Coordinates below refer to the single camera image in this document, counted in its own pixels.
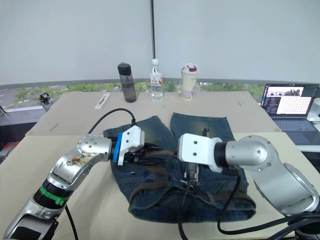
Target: laptop keyboard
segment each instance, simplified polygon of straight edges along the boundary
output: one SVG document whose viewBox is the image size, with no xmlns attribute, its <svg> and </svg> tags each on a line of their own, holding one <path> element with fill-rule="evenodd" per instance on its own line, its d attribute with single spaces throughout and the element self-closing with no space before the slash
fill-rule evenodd
<svg viewBox="0 0 320 240">
<path fill-rule="evenodd" d="M 275 124 L 282 130 L 282 131 L 316 131 L 316 129 L 312 126 L 309 121 L 306 120 L 275 120 Z"/>
</svg>

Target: beige table surface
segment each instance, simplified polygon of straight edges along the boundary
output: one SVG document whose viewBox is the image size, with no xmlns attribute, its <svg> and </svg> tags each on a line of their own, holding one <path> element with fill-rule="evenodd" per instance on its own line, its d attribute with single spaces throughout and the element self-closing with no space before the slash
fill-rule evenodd
<svg viewBox="0 0 320 240">
<path fill-rule="evenodd" d="M 142 92 L 134 103 L 127 103 L 122 92 L 112 92 L 106 105 L 95 109 L 102 92 L 66 92 L 26 134 L 84 135 L 105 113 L 116 108 L 132 111 L 137 121 L 158 115 L 168 127 L 173 112 L 206 116 L 227 117 L 233 133 L 281 132 L 268 114 L 247 91 L 198 92 L 191 101 L 182 100 L 175 92 L 166 92 L 161 103 L 153 103 L 150 92 Z M 103 130 L 130 123 L 126 112 L 112 113 L 94 130 Z"/>
<path fill-rule="evenodd" d="M 276 147 L 282 162 L 295 165 L 320 191 L 320 175 L 283 132 L 234 133 L 236 140 L 248 135 L 267 138 Z M 0 165 L 0 236 L 24 203 L 42 184 L 50 169 L 64 153 L 74 147 L 80 135 L 26 136 L 12 154 Z M 247 221 L 223 223 L 226 230 L 262 224 L 280 218 L 256 190 L 253 180 L 248 194 L 256 202 L 256 215 Z M 134 218 L 128 212 L 128 202 L 120 192 L 110 164 L 94 166 L 75 191 L 68 205 L 80 240 L 179 240 L 177 224 L 154 223 Z M 216 222 L 184 224 L 191 240 L 266 238 L 284 228 L 282 224 L 262 231 L 241 235 L 223 235 Z M 68 218 L 63 212 L 55 240 L 73 240 Z"/>
</svg>

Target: white cup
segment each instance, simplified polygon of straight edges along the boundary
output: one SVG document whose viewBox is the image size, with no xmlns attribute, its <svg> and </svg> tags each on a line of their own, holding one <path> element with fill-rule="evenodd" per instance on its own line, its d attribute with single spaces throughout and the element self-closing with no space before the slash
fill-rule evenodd
<svg viewBox="0 0 320 240">
<path fill-rule="evenodd" d="M 318 117 L 319 114 L 320 114 L 320 98 L 315 98 L 313 100 L 307 119 L 309 121 L 316 121 L 319 119 Z"/>
<path fill-rule="evenodd" d="M 192 99 L 192 90 L 196 86 L 198 76 L 198 66 L 188 63 L 182 69 L 182 91 L 181 97 L 183 100 L 189 101 Z"/>
</svg>

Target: laptop screen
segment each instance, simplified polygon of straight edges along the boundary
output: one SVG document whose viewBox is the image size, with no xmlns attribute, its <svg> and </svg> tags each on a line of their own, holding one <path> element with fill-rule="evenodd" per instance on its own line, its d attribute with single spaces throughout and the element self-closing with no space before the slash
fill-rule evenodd
<svg viewBox="0 0 320 240">
<path fill-rule="evenodd" d="M 317 84 L 267 84 L 260 105 L 271 117 L 306 117 L 317 89 Z"/>
</svg>

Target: bottle label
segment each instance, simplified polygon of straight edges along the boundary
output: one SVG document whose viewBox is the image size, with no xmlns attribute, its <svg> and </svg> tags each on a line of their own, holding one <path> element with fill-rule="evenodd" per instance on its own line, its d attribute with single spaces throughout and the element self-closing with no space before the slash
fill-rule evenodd
<svg viewBox="0 0 320 240">
<path fill-rule="evenodd" d="M 160 87 L 162 86 L 162 82 L 163 82 L 163 77 L 161 74 L 158 74 L 158 75 L 151 74 L 151 82 L 150 82 L 151 86 Z"/>
</svg>

